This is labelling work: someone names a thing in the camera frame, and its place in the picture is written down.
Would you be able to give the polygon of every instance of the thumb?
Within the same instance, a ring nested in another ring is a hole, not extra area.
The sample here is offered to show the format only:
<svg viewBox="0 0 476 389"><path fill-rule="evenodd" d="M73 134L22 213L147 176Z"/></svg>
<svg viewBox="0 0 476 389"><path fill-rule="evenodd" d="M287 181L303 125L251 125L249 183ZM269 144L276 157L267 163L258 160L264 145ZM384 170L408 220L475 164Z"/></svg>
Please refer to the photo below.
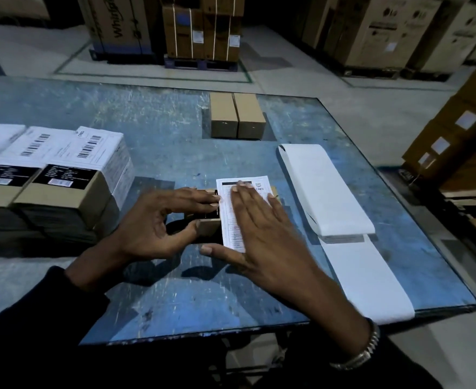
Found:
<svg viewBox="0 0 476 389"><path fill-rule="evenodd" d="M246 266L245 255L221 244L204 244L200 253L209 257L218 258L236 266Z"/></svg>
<svg viewBox="0 0 476 389"><path fill-rule="evenodd" d="M187 227L175 235L164 237L162 245L164 253L168 256L182 251L187 245L194 242L198 237L197 228L199 220L191 221Z"/></svg>

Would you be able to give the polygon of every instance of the bracelet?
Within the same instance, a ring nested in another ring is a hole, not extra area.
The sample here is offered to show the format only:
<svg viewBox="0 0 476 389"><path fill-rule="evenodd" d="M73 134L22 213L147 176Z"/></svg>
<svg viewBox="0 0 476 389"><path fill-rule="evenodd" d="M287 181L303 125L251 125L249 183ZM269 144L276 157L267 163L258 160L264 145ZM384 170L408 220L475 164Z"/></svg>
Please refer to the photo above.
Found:
<svg viewBox="0 0 476 389"><path fill-rule="evenodd" d="M371 355L373 355L373 352L375 351L377 344L380 340L380 328L375 322L373 322L369 318L367 318L367 320L371 325L371 337L369 339L368 346L366 347L366 349L359 353L357 356L355 356L353 359L347 361L346 363L330 363L330 366L332 366L334 369L340 371L353 370L362 366L369 359L371 359Z"/></svg>

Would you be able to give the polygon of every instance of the scratched blue tabletop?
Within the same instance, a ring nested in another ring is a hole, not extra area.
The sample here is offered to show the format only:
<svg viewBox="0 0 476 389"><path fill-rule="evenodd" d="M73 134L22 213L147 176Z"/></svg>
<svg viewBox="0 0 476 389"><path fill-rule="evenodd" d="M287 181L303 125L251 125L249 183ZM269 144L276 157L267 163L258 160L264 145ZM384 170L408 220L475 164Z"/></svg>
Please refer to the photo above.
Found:
<svg viewBox="0 0 476 389"><path fill-rule="evenodd" d="M268 119L267 140L211 139L208 92L0 77L0 123L71 130L84 125L125 134L138 176L126 206L150 185L214 188L217 178L267 175L314 258L333 276L276 156L280 143L318 143L374 223L374 243L417 314L476 305L467 286L317 99L258 95L258 100ZM51 265L66 266L71 260L0 258L0 311ZM307 321L229 266L201 256L196 245L171 261L135 264L125 277L129 282L108 292L108 310L83 343L207 335Z"/></svg>

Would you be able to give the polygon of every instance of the gray floor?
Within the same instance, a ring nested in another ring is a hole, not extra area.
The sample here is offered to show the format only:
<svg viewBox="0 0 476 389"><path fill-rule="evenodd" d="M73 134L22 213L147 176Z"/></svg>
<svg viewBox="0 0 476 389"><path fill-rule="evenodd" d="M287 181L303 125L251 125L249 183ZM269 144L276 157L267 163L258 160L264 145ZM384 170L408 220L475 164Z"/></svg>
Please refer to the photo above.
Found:
<svg viewBox="0 0 476 389"><path fill-rule="evenodd" d="M164 70L92 62L84 27L63 31L0 26L0 66L8 76L317 97L375 166L399 165L424 125L470 75L448 82L341 79L266 27L244 29L237 73ZM422 206L403 200L476 295L476 259ZM446 388L476 389L476 313L393 337ZM277 354L265 334L228 354L229 367L268 365Z"/></svg>

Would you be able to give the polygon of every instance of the person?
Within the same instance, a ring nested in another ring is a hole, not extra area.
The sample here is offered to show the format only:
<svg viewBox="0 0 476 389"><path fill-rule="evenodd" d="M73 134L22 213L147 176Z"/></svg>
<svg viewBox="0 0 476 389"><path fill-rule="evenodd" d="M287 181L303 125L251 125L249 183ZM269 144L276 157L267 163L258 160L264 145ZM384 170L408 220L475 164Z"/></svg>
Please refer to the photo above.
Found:
<svg viewBox="0 0 476 389"><path fill-rule="evenodd" d="M167 259L196 240L197 220L168 235L166 216L172 212L210 213L216 210L219 199L193 188L156 190L140 196L110 236L66 269L50 268L40 283L0 313L0 349L51 347L51 338L54 352L77 346L105 313L109 300L104 293L121 280L127 265ZM379 334L377 326L360 315L338 284L319 269L280 202L271 194L266 202L253 186L242 182L233 186L231 200L246 252L219 244L202 245L200 252L234 265L260 288L310 318L314 333L310 338L300 337L294 347L304 346L306 354L312 345L322 348L314 349L306 367L314 363L320 373L326 370L335 374L337 380L328 382L337 386L368 382L384 386L384 380L391 384L397 379L409 386L441 387ZM330 359L322 360L323 354ZM306 368L300 360L295 354L291 356L289 347L286 363L295 370ZM279 374L270 384L265 377L259 385L286 383L286 377Z"/></svg>

